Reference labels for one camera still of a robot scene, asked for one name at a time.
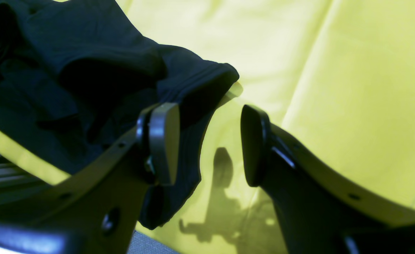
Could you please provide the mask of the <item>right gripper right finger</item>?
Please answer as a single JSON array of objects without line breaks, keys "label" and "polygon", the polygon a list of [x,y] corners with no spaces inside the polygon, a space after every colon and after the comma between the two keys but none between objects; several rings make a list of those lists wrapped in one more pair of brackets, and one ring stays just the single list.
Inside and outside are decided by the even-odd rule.
[{"label": "right gripper right finger", "polygon": [[240,132],[246,181],[271,198],[290,254],[415,254],[415,210],[340,175],[256,106]]}]

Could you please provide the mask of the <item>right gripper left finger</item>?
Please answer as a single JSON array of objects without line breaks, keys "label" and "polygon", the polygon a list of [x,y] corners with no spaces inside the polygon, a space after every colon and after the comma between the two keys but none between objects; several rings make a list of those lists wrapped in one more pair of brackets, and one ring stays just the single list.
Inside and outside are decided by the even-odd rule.
[{"label": "right gripper left finger", "polygon": [[147,190],[178,171],[177,103],[143,110],[136,126],[82,171],[0,206],[0,254],[125,254]]}]

